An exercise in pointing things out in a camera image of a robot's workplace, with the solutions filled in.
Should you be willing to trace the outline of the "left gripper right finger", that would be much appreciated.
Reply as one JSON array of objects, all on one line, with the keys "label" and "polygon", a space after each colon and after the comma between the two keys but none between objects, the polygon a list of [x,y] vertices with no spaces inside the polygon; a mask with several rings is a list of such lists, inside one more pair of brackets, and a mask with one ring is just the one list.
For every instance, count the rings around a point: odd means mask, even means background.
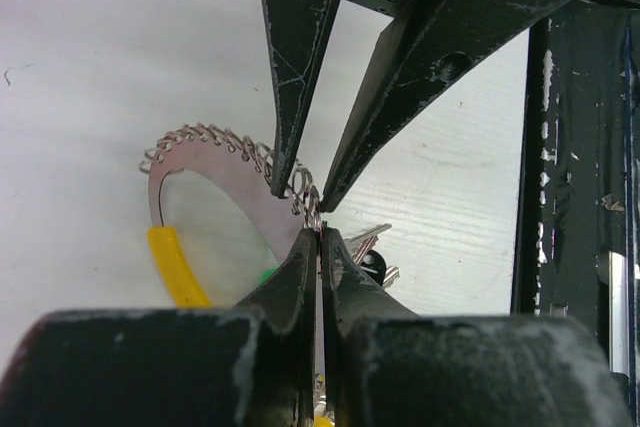
[{"label": "left gripper right finger", "polygon": [[402,342],[418,316],[355,264],[338,230],[324,230],[320,258],[327,406],[337,422],[390,422],[409,391]]}]

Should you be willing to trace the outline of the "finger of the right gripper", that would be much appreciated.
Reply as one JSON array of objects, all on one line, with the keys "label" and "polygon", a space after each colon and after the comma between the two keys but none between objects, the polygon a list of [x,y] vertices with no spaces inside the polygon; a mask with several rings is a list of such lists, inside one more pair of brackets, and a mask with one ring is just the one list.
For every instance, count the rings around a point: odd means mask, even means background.
[{"label": "finger of the right gripper", "polygon": [[467,72],[570,0],[409,0],[381,32],[333,159],[334,211],[376,153]]},{"label": "finger of the right gripper", "polygon": [[271,193],[282,197],[308,118],[340,0],[261,0],[276,130]]}]

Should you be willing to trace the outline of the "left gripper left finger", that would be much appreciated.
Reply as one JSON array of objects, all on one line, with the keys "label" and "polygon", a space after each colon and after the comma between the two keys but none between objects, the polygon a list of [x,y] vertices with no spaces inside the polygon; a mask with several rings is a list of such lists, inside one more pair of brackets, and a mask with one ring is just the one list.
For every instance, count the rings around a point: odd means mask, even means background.
[{"label": "left gripper left finger", "polygon": [[318,236],[297,235],[285,261],[239,303],[249,336],[234,364],[239,422],[308,422],[313,374]]}]

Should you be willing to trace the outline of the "metal keyring with keys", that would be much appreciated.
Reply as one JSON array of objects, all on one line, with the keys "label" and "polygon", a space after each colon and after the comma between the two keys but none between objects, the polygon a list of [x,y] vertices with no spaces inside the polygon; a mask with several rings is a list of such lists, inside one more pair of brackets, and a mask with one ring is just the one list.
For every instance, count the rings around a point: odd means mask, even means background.
[{"label": "metal keyring with keys", "polygon": [[[311,420],[334,417],[327,406],[322,312],[320,254],[322,235],[327,228],[321,223],[318,193],[309,170],[296,164],[284,195],[273,196],[270,193],[270,150],[249,137],[239,137],[230,130],[204,124],[186,125],[166,133],[145,152],[140,168],[148,177],[149,245],[171,297],[181,308],[190,311],[208,309],[212,294],[229,294],[244,286],[246,277],[237,273],[244,260],[252,262],[250,273],[257,281],[251,293],[285,261],[301,230],[309,229],[317,234]],[[177,234],[165,222],[162,211],[165,181],[183,172],[199,175],[216,188],[214,203],[205,211],[207,231],[215,238],[212,253],[216,266],[214,274],[204,281],[199,281],[189,268]],[[376,239],[376,232],[369,231],[355,239],[343,240],[355,264],[385,291],[386,266],[373,251]],[[237,420],[238,388],[234,385],[234,364],[249,336],[249,321],[239,303],[215,315],[189,319],[187,330],[197,336],[202,351],[186,359],[188,394],[176,408],[176,414],[200,425],[297,426],[305,423]],[[403,396],[392,404],[397,408],[397,414],[390,422],[338,423],[392,426],[401,416]]]}]

